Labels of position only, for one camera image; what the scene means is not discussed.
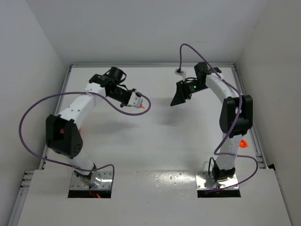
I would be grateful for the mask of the orange cone lego piece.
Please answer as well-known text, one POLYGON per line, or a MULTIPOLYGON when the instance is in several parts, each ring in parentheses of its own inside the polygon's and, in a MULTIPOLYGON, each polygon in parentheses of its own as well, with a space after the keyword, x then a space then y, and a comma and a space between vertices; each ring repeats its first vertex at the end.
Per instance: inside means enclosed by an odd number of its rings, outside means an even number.
POLYGON ((239 143, 240 148, 247 148, 248 146, 249 146, 248 143, 243 139, 239 143))

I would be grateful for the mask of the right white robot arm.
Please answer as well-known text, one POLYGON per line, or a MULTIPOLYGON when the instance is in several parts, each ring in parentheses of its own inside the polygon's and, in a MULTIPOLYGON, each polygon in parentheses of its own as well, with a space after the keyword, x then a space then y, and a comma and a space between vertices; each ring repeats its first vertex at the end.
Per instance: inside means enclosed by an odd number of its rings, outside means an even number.
POLYGON ((221 143, 214 151, 216 160, 209 174, 218 182, 234 176, 235 160, 243 136, 253 126, 253 99, 250 95, 242 95, 229 84, 217 67, 209 67, 206 63, 194 66, 196 76, 187 77, 182 69, 176 69, 175 74, 181 76, 176 83, 176 93, 170 105, 184 104, 196 92, 210 89, 220 100, 222 110, 219 126, 223 133, 221 143))

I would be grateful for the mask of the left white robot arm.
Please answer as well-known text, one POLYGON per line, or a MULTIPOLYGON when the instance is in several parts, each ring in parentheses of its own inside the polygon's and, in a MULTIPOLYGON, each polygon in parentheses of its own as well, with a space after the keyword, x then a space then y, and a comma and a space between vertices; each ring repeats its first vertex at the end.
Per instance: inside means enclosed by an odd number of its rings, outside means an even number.
POLYGON ((85 118, 105 97, 120 103, 122 107, 142 108, 143 98, 136 89, 123 85, 127 75, 117 67, 105 74, 93 75, 82 94, 57 115, 46 119, 46 145, 55 153, 63 155, 75 167, 75 173, 86 182, 91 182, 96 165, 82 150, 80 126, 85 118))

